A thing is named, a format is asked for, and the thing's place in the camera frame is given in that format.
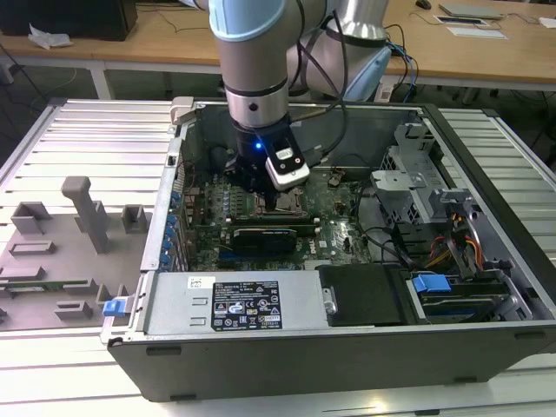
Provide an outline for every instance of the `blue latch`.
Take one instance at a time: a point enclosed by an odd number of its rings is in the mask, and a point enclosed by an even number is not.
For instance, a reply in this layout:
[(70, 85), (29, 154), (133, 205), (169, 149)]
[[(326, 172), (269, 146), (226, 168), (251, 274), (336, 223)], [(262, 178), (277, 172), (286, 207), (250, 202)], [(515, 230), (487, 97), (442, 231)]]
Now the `blue latch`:
[(104, 317), (124, 317), (125, 301), (124, 300), (106, 301), (104, 303), (103, 314)]
[(428, 293), (436, 292), (450, 292), (452, 287), (445, 275), (437, 274), (421, 274), (417, 275), (416, 278), (412, 279), (415, 287), (415, 291), (422, 293), (426, 291)]

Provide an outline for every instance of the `psu label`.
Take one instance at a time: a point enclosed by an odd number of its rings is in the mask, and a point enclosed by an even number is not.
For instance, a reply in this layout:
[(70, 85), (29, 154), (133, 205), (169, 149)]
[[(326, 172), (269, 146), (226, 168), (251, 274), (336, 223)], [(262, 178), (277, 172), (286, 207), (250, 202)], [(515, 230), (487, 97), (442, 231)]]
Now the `psu label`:
[(281, 328), (277, 281), (215, 282), (210, 326), (217, 332)]

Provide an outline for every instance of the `paper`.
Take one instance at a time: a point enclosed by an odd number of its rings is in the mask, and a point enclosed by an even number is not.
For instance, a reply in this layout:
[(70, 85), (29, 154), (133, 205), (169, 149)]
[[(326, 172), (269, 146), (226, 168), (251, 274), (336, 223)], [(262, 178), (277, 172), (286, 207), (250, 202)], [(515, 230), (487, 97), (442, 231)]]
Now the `paper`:
[(482, 30), (468, 28), (447, 28), (456, 36), (484, 37), (487, 39), (507, 39), (499, 30)]
[(556, 28), (556, 19), (549, 19), (548, 17), (539, 17), (539, 22), (548, 29)]
[(31, 29), (29, 40), (36, 43), (38, 46), (45, 48), (46, 50), (55, 47), (73, 45), (73, 42), (70, 41), (70, 37), (64, 33), (52, 35), (51, 33), (42, 32), (39, 29), (35, 29), (31, 25), (29, 25), (29, 27)]

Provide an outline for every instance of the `gray plastic block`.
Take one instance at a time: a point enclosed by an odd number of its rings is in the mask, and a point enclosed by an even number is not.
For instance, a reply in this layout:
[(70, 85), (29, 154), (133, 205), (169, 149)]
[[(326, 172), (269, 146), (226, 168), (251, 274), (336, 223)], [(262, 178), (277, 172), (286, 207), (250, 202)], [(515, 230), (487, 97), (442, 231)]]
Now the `gray plastic block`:
[(11, 220), (22, 235), (42, 235), (40, 220), (50, 219), (49, 212), (41, 202), (20, 202)]
[(143, 206), (126, 205), (120, 217), (125, 233), (147, 233), (147, 216)]
[(0, 280), (13, 281), (39, 281), (44, 278), (43, 267), (28, 268), (2, 268)]
[(10, 292), (6, 287), (0, 287), (0, 299), (14, 298), (16, 295)]
[(114, 297), (110, 294), (108, 288), (104, 284), (101, 284), (98, 289), (98, 293), (96, 293), (96, 304), (99, 306), (104, 306), (104, 303), (106, 301), (110, 301), (113, 298)]
[(98, 254), (108, 253), (106, 221), (96, 212), (89, 195), (90, 179), (87, 176), (68, 176), (62, 184), (62, 194), (76, 207), (80, 222)]
[[(103, 230), (106, 230), (106, 228), (108, 227), (108, 215), (106, 214), (106, 210), (104, 209), (103, 202), (93, 202), (93, 204), (95, 204), (95, 211), (96, 215), (98, 216), (99, 222), (103, 226)], [(87, 233), (87, 230), (82, 225), (81, 219), (78, 215), (75, 217), (75, 219), (77, 227), (79, 227), (81, 233)]]
[(125, 288), (125, 285), (120, 284), (120, 286), (118, 287), (118, 292), (116, 294), (116, 297), (127, 297), (129, 295), (128, 290)]
[(98, 285), (96, 285), (95, 280), (90, 278), (86, 284), (66, 284), (63, 286), (63, 290), (71, 295), (97, 294)]
[(54, 310), (60, 320), (90, 319), (93, 310), (86, 301), (59, 301), (58, 309)]
[(52, 241), (14, 242), (8, 246), (8, 251), (10, 251), (12, 256), (50, 255), (53, 254), (55, 250), (56, 246)]

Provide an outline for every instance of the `barcode label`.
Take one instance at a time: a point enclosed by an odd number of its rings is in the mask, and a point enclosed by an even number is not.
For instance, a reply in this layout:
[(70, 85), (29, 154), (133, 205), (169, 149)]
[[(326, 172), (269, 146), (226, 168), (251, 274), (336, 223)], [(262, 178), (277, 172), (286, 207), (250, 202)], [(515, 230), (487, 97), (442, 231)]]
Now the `barcode label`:
[(188, 289), (211, 289), (215, 282), (215, 276), (190, 276)]

